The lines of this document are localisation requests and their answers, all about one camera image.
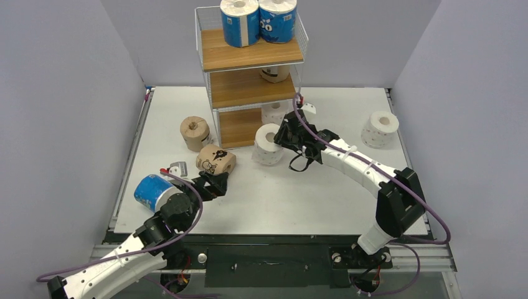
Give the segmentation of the brown cartoon printed roll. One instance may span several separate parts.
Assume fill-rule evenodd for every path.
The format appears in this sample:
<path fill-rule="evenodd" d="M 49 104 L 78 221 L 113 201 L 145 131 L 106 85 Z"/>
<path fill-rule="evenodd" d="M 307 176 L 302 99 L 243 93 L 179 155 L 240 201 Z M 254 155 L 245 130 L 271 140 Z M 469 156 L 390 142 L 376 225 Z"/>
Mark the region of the brown cartoon printed roll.
<path fill-rule="evenodd" d="M 237 157 L 216 145 L 209 144 L 203 147 L 197 158 L 196 167 L 211 175 L 231 173 L 235 169 Z"/>

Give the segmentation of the white dotted roll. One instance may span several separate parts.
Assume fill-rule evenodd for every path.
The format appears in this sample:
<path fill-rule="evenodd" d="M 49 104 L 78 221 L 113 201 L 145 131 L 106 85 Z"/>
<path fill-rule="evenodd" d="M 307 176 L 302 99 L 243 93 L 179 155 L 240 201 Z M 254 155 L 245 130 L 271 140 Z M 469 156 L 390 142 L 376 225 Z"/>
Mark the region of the white dotted roll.
<path fill-rule="evenodd" d="M 274 123 L 262 125 L 255 134 L 252 160 L 271 166 L 277 164 L 283 156 L 283 148 L 275 143 L 275 135 L 280 126 Z"/>
<path fill-rule="evenodd" d="M 284 116 L 290 111 L 290 104 L 288 101 L 280 101 L 274 103 L 267 103 L 261 106 L 262 124 L 274 123 L 281 125 Z"/>

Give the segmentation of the brown paper roll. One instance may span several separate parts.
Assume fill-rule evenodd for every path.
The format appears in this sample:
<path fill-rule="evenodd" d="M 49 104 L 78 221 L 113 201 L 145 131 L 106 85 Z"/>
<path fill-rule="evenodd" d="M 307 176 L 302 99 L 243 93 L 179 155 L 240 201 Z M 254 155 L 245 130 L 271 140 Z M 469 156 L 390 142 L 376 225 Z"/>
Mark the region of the brown paper roll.
<path fill-rule="evenodd" d="M 268 82 L 279 83 L 286 80 L 286 78 L 290 75 L 290 66 L 267 66 L 260 69 L 260 75 Z"/>

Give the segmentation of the white wire wooden shelf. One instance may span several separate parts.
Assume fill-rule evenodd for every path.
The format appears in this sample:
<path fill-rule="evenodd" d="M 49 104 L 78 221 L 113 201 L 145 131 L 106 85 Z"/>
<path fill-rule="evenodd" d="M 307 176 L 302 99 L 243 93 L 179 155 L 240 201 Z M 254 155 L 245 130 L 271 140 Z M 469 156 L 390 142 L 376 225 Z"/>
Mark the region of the white wire wooden shelf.
<path fill-rule="evenodd" d="M 217 141 L 225 149 L 251 146 L 262 125 L 261 106 L 290 100 L 301 90 L 309 44 L 303 22 L 297 15 L 293 40 L 285 44 L 259 40 L 236 48 L 224 40 L 219 6 L 197 7 L 194 14 L 196 49 Z M 286 80 L 271 83 L 261 77 L 260 69 L 279 65 L 290 66 Z"/>

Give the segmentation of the blue white roll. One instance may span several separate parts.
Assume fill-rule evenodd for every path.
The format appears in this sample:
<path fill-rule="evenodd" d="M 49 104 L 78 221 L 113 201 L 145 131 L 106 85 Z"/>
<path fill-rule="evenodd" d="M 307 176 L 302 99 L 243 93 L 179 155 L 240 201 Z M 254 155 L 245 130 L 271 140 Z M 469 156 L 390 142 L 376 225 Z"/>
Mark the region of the blue white roll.
<path fill-rule="evenodd" d="M 260 35 L 266 42 L 285 44 L 295 33 L 297 0 L 260 0 Z"/>
<path fill-rule="evenodd" d="M 260 39 L 259 3 L 254 0 L 221 0 L 224 39 L 232 47 L 248 47 Z"/>

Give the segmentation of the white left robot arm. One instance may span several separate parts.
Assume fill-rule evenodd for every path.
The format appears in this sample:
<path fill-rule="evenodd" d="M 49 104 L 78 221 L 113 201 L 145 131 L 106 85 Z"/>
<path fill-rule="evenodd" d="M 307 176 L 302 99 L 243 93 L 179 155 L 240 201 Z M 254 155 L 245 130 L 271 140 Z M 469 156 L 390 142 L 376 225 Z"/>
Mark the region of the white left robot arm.
<path fill-rule="evenodd" d="M 111 298 L 154 270 L 180 267 L 183 238 L 197 225 L 203 203 L 227 192 L 229 174 L 201 171 L 190 181 L 162 170 L 143 178 L 134 198 L 153 215 L 103 258 L 51 273 L 50 298 Z"/>

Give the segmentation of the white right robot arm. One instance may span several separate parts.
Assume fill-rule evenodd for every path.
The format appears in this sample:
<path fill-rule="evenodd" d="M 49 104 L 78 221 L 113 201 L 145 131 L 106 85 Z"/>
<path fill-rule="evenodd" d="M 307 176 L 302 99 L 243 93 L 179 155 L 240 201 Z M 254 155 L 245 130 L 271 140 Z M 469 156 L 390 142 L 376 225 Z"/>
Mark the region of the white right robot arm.
<path fill-rule="evenodd" d="M 381 249 L 403 236 L 425 213 L 418 201 L 423 192 L 414 170 L 376 162 L 337 134 L 307 124 L 303 112 L 285 115 L 274 142 L 306 158 L 308 164 L 315 161 L 341 171 L 375 197 L 374 222 L 351 249 L 352 260 L 360 266 L 370 264 Z"/>

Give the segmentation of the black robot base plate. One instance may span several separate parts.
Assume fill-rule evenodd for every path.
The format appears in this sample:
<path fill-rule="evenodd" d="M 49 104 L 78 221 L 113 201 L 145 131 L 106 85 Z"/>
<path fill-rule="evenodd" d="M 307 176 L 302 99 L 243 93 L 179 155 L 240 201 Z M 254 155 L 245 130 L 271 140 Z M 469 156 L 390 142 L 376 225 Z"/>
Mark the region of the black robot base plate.
<path fill-rule="evenodd" d="M 389 247 L 364 256 L 353 251 L 356 240 L 354 235 L 190 235 L 183 238 L 185 258 L 162 268 L 162 281 L 200 273 L 209 288 L 378 286 L 378 270 L 392 266 Z"/>

